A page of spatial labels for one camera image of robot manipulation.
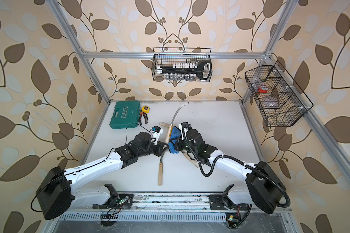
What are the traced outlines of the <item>blue grey microfiber rag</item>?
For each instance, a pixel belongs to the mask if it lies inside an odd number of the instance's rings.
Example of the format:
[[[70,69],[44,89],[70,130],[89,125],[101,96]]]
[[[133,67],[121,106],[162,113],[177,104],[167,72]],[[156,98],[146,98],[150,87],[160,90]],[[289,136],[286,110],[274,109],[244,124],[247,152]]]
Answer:
[[[169,140],[169,151],[171,154],[179,153],[179,142],[182,140],[181,131],[178,127],[174,127],[171,131],[170,140]]]

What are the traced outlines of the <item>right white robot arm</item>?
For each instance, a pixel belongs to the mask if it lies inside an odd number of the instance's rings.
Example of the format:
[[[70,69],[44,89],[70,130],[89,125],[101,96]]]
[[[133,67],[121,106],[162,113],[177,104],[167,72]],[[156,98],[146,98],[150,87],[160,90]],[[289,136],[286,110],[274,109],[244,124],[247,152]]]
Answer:
[[[249,163],[227,155],[217,147],[206,144],[196,129],[173,128],[170,151],[185,153],[198,165],[204,177],[210,177],[218,169],[246,183],[245,188],[231,184],[225,189],[217,202],[225,209],[234,210],[241,204],[256,205],[263,212],[272,214],[277,207],[288,208],[291,205],[284,184],[268,163]]]

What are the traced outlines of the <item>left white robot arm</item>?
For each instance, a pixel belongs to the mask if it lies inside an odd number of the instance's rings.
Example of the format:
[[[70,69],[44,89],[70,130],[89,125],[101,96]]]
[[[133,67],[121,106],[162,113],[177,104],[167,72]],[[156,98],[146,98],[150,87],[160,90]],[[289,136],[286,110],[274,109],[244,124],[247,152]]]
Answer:
[[[162,156],[169,148],[158,136],[141,132],[128,144],[113,149],[108,155],[90,163],[64,170],[60,166],[51,169],[36,191],[35,200],[45,220],[61,216],[72,207],[93,205],[97,208],[114,208],[118,194],[113,185],[83,192],[80,188],[108,173],[126,168],[142,156]]]

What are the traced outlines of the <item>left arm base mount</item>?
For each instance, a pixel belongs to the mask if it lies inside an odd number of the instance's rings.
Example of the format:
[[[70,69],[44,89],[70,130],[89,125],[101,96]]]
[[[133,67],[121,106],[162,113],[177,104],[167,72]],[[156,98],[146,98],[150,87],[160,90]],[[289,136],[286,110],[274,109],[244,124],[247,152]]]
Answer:
[[[103,204],[94,204],[93,209],[131,208],[134,194],[120,194],[110,183],[104,184],[104,188],[109,191],[109,198]]]

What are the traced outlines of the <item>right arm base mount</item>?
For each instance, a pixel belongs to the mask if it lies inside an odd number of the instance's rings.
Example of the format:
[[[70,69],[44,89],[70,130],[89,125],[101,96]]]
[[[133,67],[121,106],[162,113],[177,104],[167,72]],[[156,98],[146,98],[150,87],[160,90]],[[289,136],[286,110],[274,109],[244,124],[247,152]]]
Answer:
[[[211,194],[209,195],[209,203],[210,203],[210,209],[211,210],[230,210],[230,211],[237,211],[238,208],[242,208],[242,210],[247,210],[249,208],[248,203],[238,203],[235,204],[229,197],[228,193],[231,191],[231,189],[234,187],[234,184],[229,185],[223,193],[221,194]]]

